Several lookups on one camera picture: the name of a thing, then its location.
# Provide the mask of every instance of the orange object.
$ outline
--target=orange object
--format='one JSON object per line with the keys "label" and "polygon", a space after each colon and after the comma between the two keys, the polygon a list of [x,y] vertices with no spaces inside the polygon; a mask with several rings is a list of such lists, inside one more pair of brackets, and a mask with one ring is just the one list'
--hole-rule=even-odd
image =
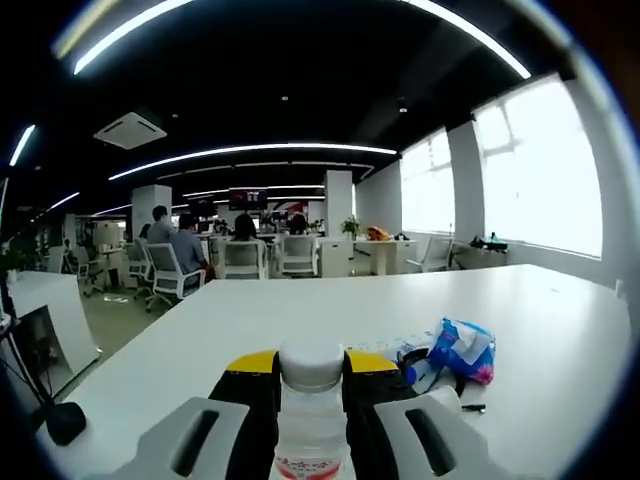
{"label": "orange object", "polygon": [[369,235],[369,238],[371,240],[383,241],[383,240],[389,240],[391,238],[391,235],[389,235],[385,230],[381,229],[380,227],[367,228],[367,234]]}

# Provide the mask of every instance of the black object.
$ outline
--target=black object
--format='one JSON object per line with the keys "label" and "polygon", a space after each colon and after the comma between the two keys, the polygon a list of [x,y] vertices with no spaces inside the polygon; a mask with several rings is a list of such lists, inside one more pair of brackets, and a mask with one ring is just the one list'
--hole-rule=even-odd
{"label": "black object", "polygon": [[2,304],[5,312],[11,316],[11,327],[6,333],[7,343],[11,349],[11,353],[16,359],[18,368],[22,374],[21,380],[25,381],[33,395],[38,400],[45,416],[47,431],[51,439],[56,445],[69,445],[87,426],[87,418],[80,408],[80,405],[73,402],[60,403],[58,405],[53,401],[51,393],[47,391],[38,374],[37,366],[30,357],[20,351],[20,345],[16,344],[15,339],[10,335],[11,330],[17,324],[17,315],[9,289],[5,278],[0,278],[0,293],[2,295]]}
{"label": "black object", "polygon": [[87,418],[74,402],[44,407],[45,423],[51,440],[56,445],[69,445],[87,426]]}

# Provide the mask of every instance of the black ceiling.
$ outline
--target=black ceiling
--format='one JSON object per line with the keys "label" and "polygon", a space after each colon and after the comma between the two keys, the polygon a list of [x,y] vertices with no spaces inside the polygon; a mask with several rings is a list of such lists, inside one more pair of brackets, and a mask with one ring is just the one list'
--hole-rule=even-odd
{"label": "black ceiling", "polygon": [[[5,86],[0,154],[7,164],[24,128],[37,128],[18,166],[6,167],[16,178],[9,216],[18,206],[46,208],[75,191],[82,193],[60,208],[94,213],[128,203],[132,188],[155,181],[173,186],[174,203],[182,203],[181,195],[192,191],[322,183],[326,170],[276,165],[157,180],[219,164],[331,161],[382,168],[394,157],[268,150],[107,181],[150,161],[234,145],[317,141],[402,150],[443,124],[465,121],[473,107],[522,81],[477,41],[397,0],[194,1],[134,30],[73,76],[73,61],[94,38],[144,8],[131,13],[121,5],[111,25],[98,24],[59,61],[50,45],[83,2],[47,3],[54,5],[42,15],[23,7],[12,19],[25,28],[10,39],[15,48],[8,61],[24,67],[11,67]],[[533,75],[566,71],[544,36],[500,0],[439,3],[493,36]],[[401,114],[405,103],[408,112]],[[166,138],[129,151],[93,138],[140,109],[152,113]],[[355,177],[364,171],[355,168]]]}

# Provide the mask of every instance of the chair backrest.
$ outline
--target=chair backrest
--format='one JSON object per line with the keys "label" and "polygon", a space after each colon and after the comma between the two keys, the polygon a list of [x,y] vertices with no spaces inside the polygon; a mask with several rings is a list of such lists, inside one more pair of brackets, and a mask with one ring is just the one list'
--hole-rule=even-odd
{"label": "chair backrest", "polygon": [[182,270],[170,243],[155,243],[146,246],[156,275],[163,272],[181,274]]}
{"label": "chair backrest", "polygon": [[449,258],[451,248],[453,247],[453,239],[450,237],[431,237],[427,250],[424,252],[424,260],[444,260]]}
{"label": "chair backrest", "polygon": [[73,256],[78,259],[78,265],[86,265],[87,263],[89,263],[89,254],[87,253],[87,247],[75,247],[73,249]]}
{"label": "chair backrest", "polygon": [[62,273],[62,257],[64,247],[57,246],[49,248],[49,259],[47,260],[47,272]]}
{"label": "chair backrest", "polygon": [[142,258],[140,257],[140,252],[138,248],[136,248],[135,243],[125,243],[124,251],[127,254],[127,258],[129,262],[140,262]]}
{"label": "chair backrest", "polygon": [[260,240],[248,242],[225,242],[224,243],[224,265],[225,267],[260,267],[261,248],[264,243]]}
{"label": "chair backrest", "polygon": [[282,237],[282,251],[287,256],[308,257],[313,255],[316,238],[308,235],[287,235]]}

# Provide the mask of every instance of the wall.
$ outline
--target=wall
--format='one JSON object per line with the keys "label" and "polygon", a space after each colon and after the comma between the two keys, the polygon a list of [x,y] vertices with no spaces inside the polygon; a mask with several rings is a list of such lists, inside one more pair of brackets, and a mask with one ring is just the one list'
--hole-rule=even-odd
{"label": "wall", "polygon": [[362,228],[375,225],[392,235],[401,232],[400,162],[394,162],[358,183],[356,205]]}
{"label": "wall", "polygon": [[[631,193],[604,115],[579,82],[569,81],[566,85],[580,112],[598,171],[603,216],[602,259],[511,242],[509,263],[538,265],[614,288],[616,279],[628,276],[629,269],[635,265],[630,255],[637,251],[634,246],[637,234],[630,227],[634,223]],[[455,237],[469,242],[475,235],[484,233],[482,170],[473,124],[462,125],[448,132],[448,136],[456,194]],[[356,186],[358,216],[364,226],[375,224],[393,233],[401,230],[400,185],[400,162],[396,162]],[[418,258],[422,258],[431,235],[405,233],[418,242]]]}

